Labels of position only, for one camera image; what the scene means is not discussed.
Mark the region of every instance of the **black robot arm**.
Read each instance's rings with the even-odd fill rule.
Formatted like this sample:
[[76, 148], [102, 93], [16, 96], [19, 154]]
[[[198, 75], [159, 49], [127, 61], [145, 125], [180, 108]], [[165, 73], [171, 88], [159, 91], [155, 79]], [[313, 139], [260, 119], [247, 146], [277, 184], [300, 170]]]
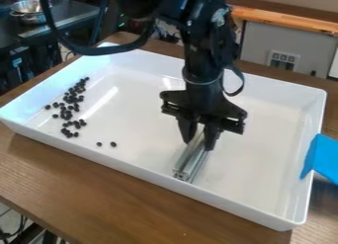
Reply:
[[145, 30], [133, 43], [112, 47], [84, 47], [69, 42], [55, 27], [47, 0], [41, 0], [46, 20], [52, 32], [70, 50], [83, 55], [111, 54], [129, 51], [144, 45], [155, 19], [176, 26], [182, 36], [185, 51], [183, 78], [186, 90], [160, 94], [162, 112], [176, 117], [183, 140], [188, 143], [205, 126], [205, 150], [213, 150], [216, 140], [225, 131], [243, 133], [247, 113], [224, 97], [224, 68], [232, 69], [243, 82], [244, 77], [232, 61], [237, 46], [230, 27], [230, 9], [224, 0], [116, 0], [127, 16], [147, 22]]

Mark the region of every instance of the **white tray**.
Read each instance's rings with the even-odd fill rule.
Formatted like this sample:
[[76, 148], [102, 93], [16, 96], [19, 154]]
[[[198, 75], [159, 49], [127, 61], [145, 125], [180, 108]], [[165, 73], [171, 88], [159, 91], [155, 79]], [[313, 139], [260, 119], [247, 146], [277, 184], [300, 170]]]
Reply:
[[[249, 114], [245, 134], [224, 132], [188, 184], [172, 178], [185, 144], [176, 120], [161, 114], [159, 99], [163, 90], [184, 88], [182, 66], [181, 59], [142, 50], [81, 57], [2, 108], [0, 119], [19, 134], [267, 227], [285, 231], [304, 224], [313, 173], [302, 181], [299, 174], [320, 132], [326, 93], [245, 74], [245, 90], [230, 99]], [[226, 74], [230, 90], [238, 82]], [[75, 117], [88, 125], [80, 137], [67, 139], [61, 119], [43, 107], [86, 76], [91, 80]]]

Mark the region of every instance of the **cable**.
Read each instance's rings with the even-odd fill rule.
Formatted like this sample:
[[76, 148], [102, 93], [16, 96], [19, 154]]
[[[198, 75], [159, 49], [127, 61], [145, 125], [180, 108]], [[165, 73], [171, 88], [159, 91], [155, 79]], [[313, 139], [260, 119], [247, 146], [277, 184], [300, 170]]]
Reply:
[[102, 19], [103, 19], [105, 12], [106, 12], [108, 2], [109, 2], [109, 0], [101, 0], [99, 15], [96, 17], [93, 33], [92, 33], [92, 36], [90, 37], [90, 40], [89, 40], [90, 46], [95, 43], [95, 41], [98, 37], [98, 34], [100, 32], [100, 28], [101, 28], [101, 24], [102, 24]]
[[6, 233], [4, 233], [4, 231], [1, 228], [0, 228], [0, 240], [2, 240], [4, 244], [9, 244], [6, 237]]
[[65, 60], [68, 59], [68, 56], [69, 56], [70, 54], [73, 54], [73, 52], [72, 52], [72, 51], [69, 51], [69, 52], [67, 53], [67, 55], [65, 56]]
[[24, 216], [21, 215], [20, 216], [20, 225], [19, 225], [18, 229], [14, 233], [4, 232], [0, 228], [0, 240], [2, 240], [4, 242], [4, 244], [7, 244], [7, 243], [9, 243], [8, 242], [8, 238], [11, 238], [11, 237], [14, 237], [14, 236], [17, 236], [17, 235], [21, 235], [22, 232], [25, 229], [25, 225], [26, 225], [27, 220], [28, 219], [26, 217], [24, 217]]
[[89, 55], [89, 56], [95, 56], [95, 55], [106, 55], [106, 54], [114, 54], [119, 52], [125, 52], [134, 50], [136, 48], [140, 48], [143, 45], [145, 45], [152, 34], [153, 31], [153, 21], [147, 22], [145, 29], [143, 30], [140, 37], [127, 44], [123, 45], [116, 45], [116, 46], [105, 46], [105, 47], [87, 47], [87, 46], [79, 46], [72, 42], [70, 42], [68, 39], [64, 37], [64, 35], [57, 29], [54, 23], [54, 19], [52, 17], [52, 14], [49, 9], [49, 5], [47, 0], [40, 0], [42, 9], [46, 18], [47, 25], [50, 27], [50, 30], [52, 34], [69, 50], [79, 53], [82, 55]]

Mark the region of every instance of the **blue object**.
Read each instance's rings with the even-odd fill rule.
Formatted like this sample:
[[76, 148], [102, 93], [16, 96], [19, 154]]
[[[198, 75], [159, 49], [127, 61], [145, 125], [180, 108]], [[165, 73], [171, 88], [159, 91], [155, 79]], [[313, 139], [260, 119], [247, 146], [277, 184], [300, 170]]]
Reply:
[[338, 185], [338, 141], [318, 134], [307, 151], [300, 178], [311, 170], [318, 172], [329, 181]]

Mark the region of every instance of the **gray floor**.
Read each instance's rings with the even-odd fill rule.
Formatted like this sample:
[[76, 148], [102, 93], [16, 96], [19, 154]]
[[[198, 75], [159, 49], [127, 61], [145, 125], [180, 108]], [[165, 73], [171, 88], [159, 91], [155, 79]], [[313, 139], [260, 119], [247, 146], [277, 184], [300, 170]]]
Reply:
[[[27, 223], [25, 225], [25, 228], [29, 227], [32, 224], [30, 220], [27, 220]], [[0, 203], [0, 228], [4, 232], [8, 233], [14, 233], [18, 230], [18, 227], [20, 225], [20, 215], [14, 211], [13, 209], [10, 209], [6, 205]], [[33, 242], [30, 244], [42, 244], [42, 235], [37, 237]]]

